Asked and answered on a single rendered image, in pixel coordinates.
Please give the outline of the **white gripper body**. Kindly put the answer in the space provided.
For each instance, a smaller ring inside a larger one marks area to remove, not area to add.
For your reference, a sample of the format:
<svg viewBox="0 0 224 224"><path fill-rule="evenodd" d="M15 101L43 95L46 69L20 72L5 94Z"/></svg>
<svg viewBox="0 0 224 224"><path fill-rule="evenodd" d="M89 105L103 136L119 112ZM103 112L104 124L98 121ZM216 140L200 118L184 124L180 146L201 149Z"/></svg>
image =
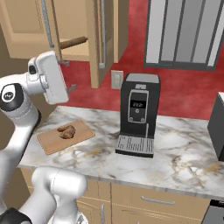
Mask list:
<svg viewBox="0 0 224 224"><path fill-rule="evenodd" d="M46 101L49 104L67 102L67 86L55 51L41 53L36 58L36 66Z"/></svg>

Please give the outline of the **brown wooden rolling pin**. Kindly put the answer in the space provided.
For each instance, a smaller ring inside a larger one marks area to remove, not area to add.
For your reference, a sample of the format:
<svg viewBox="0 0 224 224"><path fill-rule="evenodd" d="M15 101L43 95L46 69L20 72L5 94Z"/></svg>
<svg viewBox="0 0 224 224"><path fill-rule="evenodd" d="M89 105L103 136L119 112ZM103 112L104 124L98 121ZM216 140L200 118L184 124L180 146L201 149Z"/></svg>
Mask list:
<svg viewBox="0 0 224 224"><path fill-rule="evenodd" d="M88 40L88 38L84 37L84 36L78 37L78 38L72 38L72 39L60 42L59 47L61 49L66 49L66 48L69 48L69 47L72 47L72 46L77 46L77 45L83 44L87 40Z"/></svg>

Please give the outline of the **wooden cutting board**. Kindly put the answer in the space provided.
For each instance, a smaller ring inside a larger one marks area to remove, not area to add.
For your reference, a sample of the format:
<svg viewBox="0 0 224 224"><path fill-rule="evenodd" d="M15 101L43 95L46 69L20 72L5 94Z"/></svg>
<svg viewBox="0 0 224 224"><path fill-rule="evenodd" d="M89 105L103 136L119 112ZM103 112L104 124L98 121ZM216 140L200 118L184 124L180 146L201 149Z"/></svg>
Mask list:
<svg viewBox="0 0 224 224"><path fill-rule="evenodd" d="M63 139L60 137L58 128L50 129L38 134L37 139L46 155L51 155L55 152L62 151L67 147L88 140L95 136L95 133L82 120L76 120L60 126L61 129L72 125L75 133L72 138Z"/></svg>

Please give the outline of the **tan base cabinet door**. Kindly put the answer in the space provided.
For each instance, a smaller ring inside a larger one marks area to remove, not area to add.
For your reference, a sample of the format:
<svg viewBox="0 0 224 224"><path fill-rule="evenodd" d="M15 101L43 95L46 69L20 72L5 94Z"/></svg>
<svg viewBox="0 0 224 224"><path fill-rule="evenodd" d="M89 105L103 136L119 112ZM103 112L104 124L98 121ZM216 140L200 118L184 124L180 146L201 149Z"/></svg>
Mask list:
<svg viewBox="0 0 224 224"><path fill-rule="evenodd" d="M81 212L89 224L102 224L101 209L104 204L105 224L112 224L111 184L100 180L89 179L85 194L77 199Z"/></svg>

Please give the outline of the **black coffee machine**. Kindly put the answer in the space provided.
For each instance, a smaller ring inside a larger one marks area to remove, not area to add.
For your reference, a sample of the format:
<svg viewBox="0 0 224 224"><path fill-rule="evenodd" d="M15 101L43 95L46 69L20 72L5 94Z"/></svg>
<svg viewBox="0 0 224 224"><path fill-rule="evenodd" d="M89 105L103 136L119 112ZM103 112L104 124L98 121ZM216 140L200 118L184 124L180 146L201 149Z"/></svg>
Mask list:
<svg viewBox="0 0 224 224"><path fill-rule="evenodd" d="M142 158L154 156L160 90L158 75L129 73L124 78L116 153Z"/></svg>

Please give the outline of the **window with grey blinds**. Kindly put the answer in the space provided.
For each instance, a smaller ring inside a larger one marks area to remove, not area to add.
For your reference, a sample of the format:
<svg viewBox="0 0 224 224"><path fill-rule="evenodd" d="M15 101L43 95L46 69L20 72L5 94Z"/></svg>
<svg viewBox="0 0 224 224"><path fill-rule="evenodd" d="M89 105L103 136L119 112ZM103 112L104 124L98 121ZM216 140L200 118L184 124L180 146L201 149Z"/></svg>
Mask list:
<svg viewBox="0 0 224 224"><path fill-rule="evenodd" d="M224 42L224 0L149 0L144 64L213 71Z"/></svg>

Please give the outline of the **dark grey countertop appliance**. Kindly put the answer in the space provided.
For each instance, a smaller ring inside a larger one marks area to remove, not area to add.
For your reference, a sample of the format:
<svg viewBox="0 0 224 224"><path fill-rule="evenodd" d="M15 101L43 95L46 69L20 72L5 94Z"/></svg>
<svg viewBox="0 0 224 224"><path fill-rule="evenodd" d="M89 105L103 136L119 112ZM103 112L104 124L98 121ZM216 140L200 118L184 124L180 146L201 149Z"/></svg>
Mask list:
<svg viewBox="0 0 224 224"><path fill-rule="evenodd" d="M218 160L224 162L224 92L217 94L207 129Z"/></svg>

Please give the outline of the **tan drawer front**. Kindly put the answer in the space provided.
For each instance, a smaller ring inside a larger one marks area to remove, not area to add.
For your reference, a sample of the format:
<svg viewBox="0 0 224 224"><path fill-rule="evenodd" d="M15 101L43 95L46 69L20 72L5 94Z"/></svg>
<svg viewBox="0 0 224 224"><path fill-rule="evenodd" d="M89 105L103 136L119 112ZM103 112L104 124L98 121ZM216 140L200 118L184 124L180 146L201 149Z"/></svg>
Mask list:
<svg viewBox="0 0 224 224"><path fill-rule="evenodd" d="M152 189L144 189L129 185L112 184L112 202L117 205L136 207L163 214L179 215L180 217L193 218L201 221L207 210L210 200L202 199L172 192L162 192ZM175 201L174 206L151 203L141 199Z"/></svg>

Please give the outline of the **black and grey appliance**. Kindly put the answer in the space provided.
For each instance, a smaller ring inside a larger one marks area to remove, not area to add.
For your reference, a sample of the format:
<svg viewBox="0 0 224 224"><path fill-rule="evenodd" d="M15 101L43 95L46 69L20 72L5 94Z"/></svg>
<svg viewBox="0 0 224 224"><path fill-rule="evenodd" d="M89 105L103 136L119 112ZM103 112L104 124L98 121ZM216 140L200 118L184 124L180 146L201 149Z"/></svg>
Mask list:
<svg viewBox="0 0 224 224"><path fill-rule="evenodd" d="M201 224L224 224L224 201L211 199Z"/></svg>

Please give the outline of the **tan wall cabinet door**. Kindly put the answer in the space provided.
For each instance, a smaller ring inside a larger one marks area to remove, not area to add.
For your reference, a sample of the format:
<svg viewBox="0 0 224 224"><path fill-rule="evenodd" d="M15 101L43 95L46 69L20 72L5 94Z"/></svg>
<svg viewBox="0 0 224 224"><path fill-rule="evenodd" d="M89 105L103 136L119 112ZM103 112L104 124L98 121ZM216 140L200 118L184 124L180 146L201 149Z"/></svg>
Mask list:
<svg viewBox="0 0 224 224"><path fill-rule="evenodd" d="M99 68L103 62L101 0L86 0L86 13L91 87L98 88L114 63L113 0L105 0L107 63L104 69Z"/></svg>
<svg viewBox="0 0 224 224"><path fill-rule="evenodd" d="M30 59L54 50L61 59L53 0L45 0L45 4L54 48L47 40L41 0L0 0L0 25L12 58Z"/></svg>

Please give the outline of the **beige wall switch plate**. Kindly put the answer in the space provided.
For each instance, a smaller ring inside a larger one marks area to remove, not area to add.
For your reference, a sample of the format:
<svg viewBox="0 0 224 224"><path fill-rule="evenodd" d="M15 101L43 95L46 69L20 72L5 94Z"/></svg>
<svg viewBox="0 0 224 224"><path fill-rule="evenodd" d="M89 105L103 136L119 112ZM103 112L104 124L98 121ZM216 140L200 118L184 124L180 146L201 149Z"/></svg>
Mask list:
<svg viewBox="0 0 224 224"><path fill-rule="evenodd" d="M111 88L120 89L123 83L123 71L111 71Z"/></svg>

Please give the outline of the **tan wall cabinet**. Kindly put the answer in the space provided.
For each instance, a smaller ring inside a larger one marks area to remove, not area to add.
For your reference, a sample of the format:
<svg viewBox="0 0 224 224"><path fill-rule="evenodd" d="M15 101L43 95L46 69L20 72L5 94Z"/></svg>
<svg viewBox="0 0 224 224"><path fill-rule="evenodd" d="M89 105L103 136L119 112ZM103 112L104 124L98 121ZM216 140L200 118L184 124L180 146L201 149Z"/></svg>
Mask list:
<svg viewBox="0 0 224 224"><path fill-rule="evenodd" d="M54 0L59 41L88 35L85 0ZM113 40L114 62L118 63L127 45L130 0L105 0L107 42ZM61 51L63 60L89 61L88 42Z"/></svg>

